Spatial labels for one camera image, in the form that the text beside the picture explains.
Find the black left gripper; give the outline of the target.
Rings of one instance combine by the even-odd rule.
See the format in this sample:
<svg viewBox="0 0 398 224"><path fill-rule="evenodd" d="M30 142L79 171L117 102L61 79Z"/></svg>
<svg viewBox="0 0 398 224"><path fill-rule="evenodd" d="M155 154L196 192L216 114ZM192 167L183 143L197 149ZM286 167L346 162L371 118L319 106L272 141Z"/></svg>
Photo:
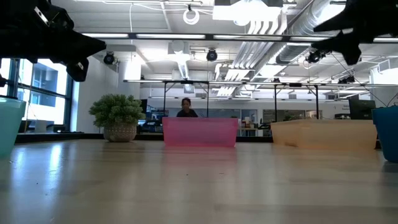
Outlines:
<svg viewBox="0 0 398 224"><path fill-rule="evenodd" d="M73 62L67 64L67 73L84 82L87 57L105 50L106 43L73 28L66 10L51 0L0 0L0 58L37 59L47 50L50 60Z"/></svg>

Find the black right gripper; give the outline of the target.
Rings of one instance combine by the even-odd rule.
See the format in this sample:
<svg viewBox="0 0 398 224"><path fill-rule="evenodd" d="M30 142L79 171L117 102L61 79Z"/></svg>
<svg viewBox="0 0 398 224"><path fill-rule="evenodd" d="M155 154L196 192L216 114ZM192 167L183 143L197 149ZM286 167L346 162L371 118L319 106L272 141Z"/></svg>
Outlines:
<svg viewBox="0 0 398 224"><path fill-rule="evenodd" d="M341 53L347 65L355 65L361 56L360 43L371 44L381 35L398 37L398 0L347 0L349 17L338 14L313 28L314 32L340 31L329 39L314 42L315 50Z"/></svg>

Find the green plant in woven pot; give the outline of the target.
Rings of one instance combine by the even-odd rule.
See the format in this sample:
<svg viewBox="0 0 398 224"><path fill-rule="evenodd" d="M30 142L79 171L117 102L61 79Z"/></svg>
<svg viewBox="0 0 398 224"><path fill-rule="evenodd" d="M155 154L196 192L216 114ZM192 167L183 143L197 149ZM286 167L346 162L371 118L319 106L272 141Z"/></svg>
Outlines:
<svg viewBox="0 0 398 224"><path fill-rule="evenodd" d="M137 134L139 120L145 119L141 100L132 95L107 94L95 101L89 109L95 117L93 124L103 129L109 142L131 142Z"/></svg>

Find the black computer monitor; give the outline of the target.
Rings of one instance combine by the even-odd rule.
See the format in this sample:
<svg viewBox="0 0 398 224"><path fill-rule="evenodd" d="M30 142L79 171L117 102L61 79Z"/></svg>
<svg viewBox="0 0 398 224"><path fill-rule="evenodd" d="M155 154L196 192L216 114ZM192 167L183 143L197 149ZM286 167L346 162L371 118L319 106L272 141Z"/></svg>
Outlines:
<svg viewBox="0 0 398 224"><path fill-rule="evenodd" d="M349 100L351 119L372 120L372 110L375 108L374 100Z"/></svg>

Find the long overhead light bar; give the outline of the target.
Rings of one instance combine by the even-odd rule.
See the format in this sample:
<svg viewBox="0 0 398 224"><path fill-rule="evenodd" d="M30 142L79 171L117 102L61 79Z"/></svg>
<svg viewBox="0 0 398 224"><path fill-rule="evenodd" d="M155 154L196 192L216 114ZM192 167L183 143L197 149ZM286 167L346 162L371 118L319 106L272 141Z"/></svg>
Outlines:
<svg viewBox="0 0 398 224"><path fill-rule="evenodd" d="M329 36L306 35L257 35L257 34L178 34L178 33L83 33L97 39L131 40L206 40L228 42L291 42L312 43L328 39Z"/></svg>

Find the teal plastic bin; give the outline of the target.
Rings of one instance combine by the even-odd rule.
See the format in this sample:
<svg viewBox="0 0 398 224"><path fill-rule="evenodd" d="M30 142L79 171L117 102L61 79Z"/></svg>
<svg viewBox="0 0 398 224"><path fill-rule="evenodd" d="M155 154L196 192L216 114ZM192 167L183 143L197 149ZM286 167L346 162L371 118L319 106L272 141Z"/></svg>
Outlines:
<svg viewBox="0 0 398 224"><path fill-rule="evenodd" d="M0 159L11 154L25 107L25 101L0 96Z"/></svg>

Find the blue plastic bin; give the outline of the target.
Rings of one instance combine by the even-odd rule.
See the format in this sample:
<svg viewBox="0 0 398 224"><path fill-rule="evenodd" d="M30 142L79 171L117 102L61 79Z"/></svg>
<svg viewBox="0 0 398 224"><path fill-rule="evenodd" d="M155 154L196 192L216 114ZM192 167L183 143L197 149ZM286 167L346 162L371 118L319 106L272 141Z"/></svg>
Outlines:
<svg viewBox="0 0 398 224"><path fill-rule="evenodd" d="M385 160L398 163L398 106L373 109L372 116Z"/></svg>

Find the person seated behind desk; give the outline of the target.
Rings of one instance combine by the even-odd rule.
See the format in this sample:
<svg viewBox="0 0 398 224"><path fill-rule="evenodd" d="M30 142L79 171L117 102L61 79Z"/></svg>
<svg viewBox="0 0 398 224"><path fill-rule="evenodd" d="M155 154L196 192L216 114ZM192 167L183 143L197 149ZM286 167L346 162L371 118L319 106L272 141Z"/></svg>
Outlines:
<svg viewBox="0 0 398 224"><path fill-rule="evenodd" d="M182 109L177 113L177 117L181 118L197 118L196 112L191 109L191 100L189 98L184 98L182 100Z"/></svg>

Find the pink translucent plastic bin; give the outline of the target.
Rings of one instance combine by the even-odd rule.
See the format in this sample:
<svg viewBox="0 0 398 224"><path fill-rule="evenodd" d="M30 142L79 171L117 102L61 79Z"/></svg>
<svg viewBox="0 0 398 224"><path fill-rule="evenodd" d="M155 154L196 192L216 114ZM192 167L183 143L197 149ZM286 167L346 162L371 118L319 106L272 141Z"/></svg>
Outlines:
<svg viewBox="0 0 398 224"><path fill-rule="evenodd" d="M162 118L166 146L234 147L238 118Z"/></svg>

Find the silver ventilation duct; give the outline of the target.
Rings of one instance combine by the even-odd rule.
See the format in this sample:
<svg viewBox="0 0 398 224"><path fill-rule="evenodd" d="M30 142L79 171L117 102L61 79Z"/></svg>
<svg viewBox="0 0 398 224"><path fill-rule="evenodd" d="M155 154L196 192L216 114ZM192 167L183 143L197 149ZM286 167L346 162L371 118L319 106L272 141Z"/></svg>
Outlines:
<svg viewBox="0 0 398 224"><path fill-rule="evenodd" d="M337 15L344 9L344 5L330 4L336 0L314 0L303 14L289 27L288 35L313 35L313 28ZM308 46L291 45L290 43L281 48L276 56L276 63L288 64L300 57Z"/></svg>

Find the black metal frame stand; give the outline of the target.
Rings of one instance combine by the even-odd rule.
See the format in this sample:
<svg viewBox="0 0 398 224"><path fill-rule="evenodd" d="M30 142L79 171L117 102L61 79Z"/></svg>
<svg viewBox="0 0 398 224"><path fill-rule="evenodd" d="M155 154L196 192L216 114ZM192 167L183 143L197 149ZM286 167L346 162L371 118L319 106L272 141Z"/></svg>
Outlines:
<svg viewBox="0 0 398 224"><path fill-rule="evenodd" d="M200 81L200 80L164 80L162 81L162 83L164 84L164 102L163 102L163 110L164 110L164 114L165 114L165 106L166 106L166 96L167 96L167 92L168 92L168 88L167 85L169 83L172 84L172 86L174 86L176 83L181 84L181 85L194 85L194 84L198 84L199 86L202 87L202 89L204 90L204 92L206 93L206 117L209 117L209 91L210 91L210 83L209 81Z"/></svg>
<svg viewBox="0 0 398 224"><path fill-rule="evenodd" d="M276 83L273 84L274 86L274 111L275 111L275 122L278 120L277 116L277 87L278 86L282 87L294 87L294 88L299 88L299 87L306 87L310 92L312 92L313 95L315 95L315 104L316 104L316 119L319 119L319 84L313 84L313 83Z"/></svg>

